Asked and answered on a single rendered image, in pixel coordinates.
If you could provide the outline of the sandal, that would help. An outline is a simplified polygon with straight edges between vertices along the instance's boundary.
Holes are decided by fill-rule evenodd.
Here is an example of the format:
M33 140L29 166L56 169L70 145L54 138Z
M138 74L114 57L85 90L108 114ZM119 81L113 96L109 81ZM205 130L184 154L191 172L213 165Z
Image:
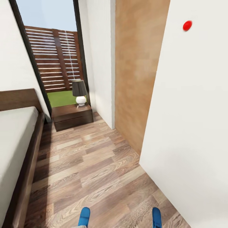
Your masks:
M152 209L153 228L162 228L161 213L157 207Z
M82 208L78 226L85 225L88 228L89 217L90 217L90 209L88 207Z

